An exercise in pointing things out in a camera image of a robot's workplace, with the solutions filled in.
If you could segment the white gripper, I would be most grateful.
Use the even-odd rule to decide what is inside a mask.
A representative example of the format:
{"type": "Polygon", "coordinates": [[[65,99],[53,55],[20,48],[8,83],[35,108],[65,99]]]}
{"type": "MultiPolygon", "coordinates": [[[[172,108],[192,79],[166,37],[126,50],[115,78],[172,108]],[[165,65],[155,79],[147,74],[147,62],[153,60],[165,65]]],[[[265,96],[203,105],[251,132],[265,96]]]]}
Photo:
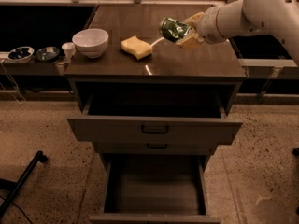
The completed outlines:
{"type": "Polygon", "coordinates": [[[208,44],[217,44],[223,42],[225,38],[218,29],[217,17],[220,7],[210,7],[207,11],[198,12],[183,22],[196,27],[197,32],[191,29],[183,38],[176,42],[181,49],[197,49],[204,41],[208,44]]]}

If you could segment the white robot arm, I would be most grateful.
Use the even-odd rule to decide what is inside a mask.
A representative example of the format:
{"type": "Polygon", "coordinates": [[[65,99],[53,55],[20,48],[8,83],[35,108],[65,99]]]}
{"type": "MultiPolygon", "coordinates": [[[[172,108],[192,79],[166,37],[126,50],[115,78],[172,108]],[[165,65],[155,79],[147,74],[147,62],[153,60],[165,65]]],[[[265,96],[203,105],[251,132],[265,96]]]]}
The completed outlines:
{"type": "Polygon", "coordinates": [[[192,29],[176,42],[182,49],[217,44],[236,36],[271,35],[299,63],[296,0],[238,0],[198,12],[184,21],[192,29]]]}

